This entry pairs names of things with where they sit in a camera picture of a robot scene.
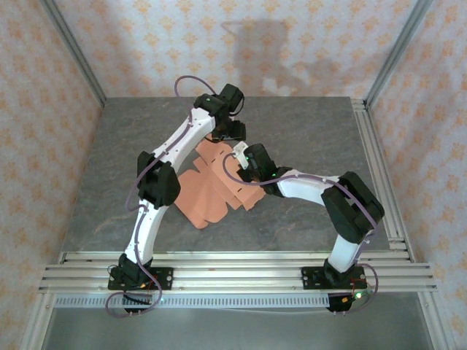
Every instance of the metal bracket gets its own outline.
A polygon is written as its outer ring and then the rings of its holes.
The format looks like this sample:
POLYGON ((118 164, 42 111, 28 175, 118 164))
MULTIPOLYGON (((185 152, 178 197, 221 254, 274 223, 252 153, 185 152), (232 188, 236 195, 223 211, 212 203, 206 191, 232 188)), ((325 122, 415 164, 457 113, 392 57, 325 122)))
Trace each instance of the metal bracket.
POLYGON ((306 266, 301 268, 301 280, 305 290, 316 289, 366 289, 365 271, 360 266, 355 266, 345 279, 331 283, 325 277, 323 266, 306 266))
MULTIPOLYGON (((174 269, 173 268, 158 268, 158 267, 150 267, 147 269, 151 275, 157 279, 159 284, 162 287, 162 290, 171 290, 172 289, 172 282, 174 279, 174 269)), ((107 286, 109 290, 122 290, 122 286, 117 282, 117 280, 110 280, 107 286)), ((147 287, 143 287, 142 289, 146 288, 147 290, 157 289, 157 287, 153 283, 149 283, 147 287)))

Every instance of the black joint housing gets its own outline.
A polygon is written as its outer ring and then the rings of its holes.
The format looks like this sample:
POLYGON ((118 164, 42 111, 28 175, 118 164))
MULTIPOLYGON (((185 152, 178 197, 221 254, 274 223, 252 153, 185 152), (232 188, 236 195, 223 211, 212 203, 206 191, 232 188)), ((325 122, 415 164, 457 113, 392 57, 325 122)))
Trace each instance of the black joint housing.
MULTIPOLYGON (((356 173, 348 171, 339 178, 339 184, 345 186, 362 203, 376 223, 381 221, 385 210, 356 173)), ((347 195, 337 186, 325 190, 321 198, 337 233, 350 243, 359 244, 373 228, 357 204, 347 202, 347 195)))
MULTIPOLYGON (((154 154, 145 151, 139 154, 138 176, 154 159, 154 154)), ((141 182, 138 183, 138 188, 138 196, 151 202, 155 209, 173 204, 181 189, 177 173, 171 163, 160 160, 143 176, 141 182)))
MULTIPOLYGON (((257 181, 263 182, 280 178, 292 168, 285 166, 277 167, 276 163, 269 157, 266 148, 262 144, 253 144, 243 151, 247 159, 248 167, 240 168, 237 174, 245 182, 257 181)), ((277 186, 277 183, 265 184, 261 186, 268 195, 283 197, 277 186)))
MULTIPOLYGON (((153 259, 143 266, 148 269, 152 261, 153 259)), ((136 289, 148 281, 148 277, 143 270, 139 268, 138 264, 129 260, 125 253, 120 255, 118 266, 112 268, 110 276, 114 279, 113 284, 120 286, 120 290, 136 289)))
POLYGON ((219 95, 207 93, 199 96, 194 103, 195 108, 204 109, 215 118, 216 127, 212 132, 213 141, 247 139, 245 124, 230 118, 244 98, 243 92, 231 84, 225 85, 219 95))

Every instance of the aluminum frame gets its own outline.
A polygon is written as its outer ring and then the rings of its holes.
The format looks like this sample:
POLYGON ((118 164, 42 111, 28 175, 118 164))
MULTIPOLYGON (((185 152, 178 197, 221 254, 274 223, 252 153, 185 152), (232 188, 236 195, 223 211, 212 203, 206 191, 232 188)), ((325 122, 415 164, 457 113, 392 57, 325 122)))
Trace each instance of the aluminum frame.
POLYGON ((68 24, 65 21, 65 18, 61 14, 55 0, 39 0, 44 7, 45 12, 49 15, 50 20, 57 29, 57 32, 60 34, 60 37, 63 40, 66 48, 68 48, 70 54, 72 55, 74 61, 76 62, 78 69, 81 71, 81 74, 85 78, 86 82, 89 84, 90 89, 93 91, 94 96, 97 101, 104 107, 107 97, 105 92, 102 89, 99 81, 96 78, 88 60, 85 55, 82 53, 80 46, 78 45, 77 40, 74 38, 72 30, 68 27, 68 24))
POLYGON ((422 22, 425 17, 428 8, 430 7, 433 0, 418 0, 414 6, 414 9, 407 18, 401 33, 399 34, 395 44, 386 58, 381 70, 379 71, 377 78, 374 80, 370 91, 365 99, 366 106, 371 108, 374 102, 377 100, 389 77, 393 73, 397 63, 405 53, 407 46, 409 45, 412 37, 417 31, 418 25, 422 22))

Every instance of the orange floral wallpaper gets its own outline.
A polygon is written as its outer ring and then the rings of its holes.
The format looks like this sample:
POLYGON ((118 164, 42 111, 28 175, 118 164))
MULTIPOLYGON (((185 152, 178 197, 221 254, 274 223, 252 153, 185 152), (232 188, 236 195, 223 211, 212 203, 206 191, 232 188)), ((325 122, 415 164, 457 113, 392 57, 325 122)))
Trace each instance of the orange floral wallpaper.
POLYGON ((37 0, 0 1, 0 349, 56 262, 101 108, 37 0))
POLYGON ((434 1, 374 107, 417 256, 467 348, 467 11, 434 1))
POLYGON ((353 98, 366 97, 415 2, 57 1, 109 97, 172 96, 195 74, 250 96, 353 98))

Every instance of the black mounting bracket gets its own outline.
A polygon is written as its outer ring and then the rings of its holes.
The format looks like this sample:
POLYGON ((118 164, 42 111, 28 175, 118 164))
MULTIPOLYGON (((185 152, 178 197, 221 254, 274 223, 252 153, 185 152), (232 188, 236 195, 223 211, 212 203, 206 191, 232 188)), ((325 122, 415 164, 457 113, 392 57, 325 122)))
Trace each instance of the black mounting bracket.
POLYGON ((365 271, 360 266, 350 268, 339 280, 328 278, 325 266, 305 266, 301 268, 301 280, 305 290, 366 289, 365 271))
MULTIPOLYGON (((162 287, 162 290, 171 290, 172 282, 174 279, 174 269, 173 268, 159 268, 159 267, 150 267, 147 269, 151 275, 159 282, 162 287)), ((117 280, 111 281, 109 279, 108 289, 109 290, 125 290, 123 289, 125 285, 121 285, 117 280)), ((140 288, 144 290, 153 290, 157 289, 156 285, 147 279, 147 282, 144 283, 144 287, 140 288)))
POLYGON ((196 99, 193 106, 204 109, 216 121, 216 127, 212 131, 214 142, 247 139, 245 124, 231 119, 231 113, 236 110, 243 99, 243 92, 231 84, 226 84, 219 95, 205 93, 196 99))
MULTIPOLYGON (((174 280, 173 268, 159 268, 151 266, 151 259, 144 264, 151 275, 159 282, 162 290, 170 290, 174 280)), ((138 264, 132 262, 126 257, 126 254, 121 254, 118 265, 115 265, 109 272, 109 290, 151 290, 157 287, 151 283, 149 276, 143 272, 138 264)))

